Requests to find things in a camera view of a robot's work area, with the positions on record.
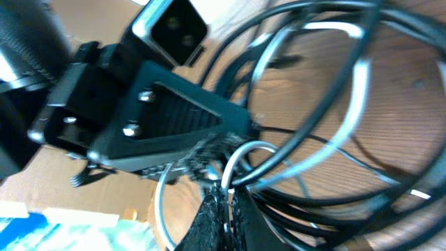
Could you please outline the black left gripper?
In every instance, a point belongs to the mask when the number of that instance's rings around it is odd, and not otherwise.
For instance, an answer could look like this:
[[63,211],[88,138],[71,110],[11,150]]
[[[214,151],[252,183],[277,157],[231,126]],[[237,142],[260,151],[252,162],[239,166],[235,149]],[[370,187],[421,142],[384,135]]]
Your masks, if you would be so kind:
[[80,45],[28,137],[77,155],[89,148],[90,161],[135,172],[179,160],[211,135],[251,136],[246,109],[153,61],[142,63],[113,115],[138,65],[121,43]]

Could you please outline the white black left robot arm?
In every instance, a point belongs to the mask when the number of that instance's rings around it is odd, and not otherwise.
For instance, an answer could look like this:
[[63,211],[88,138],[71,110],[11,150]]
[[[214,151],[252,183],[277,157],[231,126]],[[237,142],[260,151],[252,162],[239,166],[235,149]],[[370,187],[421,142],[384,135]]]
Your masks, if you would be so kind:
[[149,1],[117,43],[72,51],[44,1],[2,1],[1,178],[42,145],[86,161],[74,186],[117,171],[155,180],[169,162],[200,175],[254,135],[227,78],[207,91],[174,73],[207,33],[189,1]]

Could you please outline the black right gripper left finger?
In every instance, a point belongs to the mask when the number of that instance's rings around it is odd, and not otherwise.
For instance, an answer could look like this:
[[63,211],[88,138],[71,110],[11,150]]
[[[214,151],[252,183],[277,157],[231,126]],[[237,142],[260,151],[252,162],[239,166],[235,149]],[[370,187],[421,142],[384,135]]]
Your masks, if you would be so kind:
[[175,251],[226,250],[224,205],[220,187],[212,187],[204,197],[186,235]]

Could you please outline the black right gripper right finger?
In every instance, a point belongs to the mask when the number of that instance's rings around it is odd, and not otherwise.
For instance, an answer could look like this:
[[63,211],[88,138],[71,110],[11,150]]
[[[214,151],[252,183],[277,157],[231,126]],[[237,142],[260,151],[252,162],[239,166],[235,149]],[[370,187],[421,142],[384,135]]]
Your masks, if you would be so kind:
[[233,250],[239,251],[288,251],[269,228],[261,211],[246,188],[233,194]]

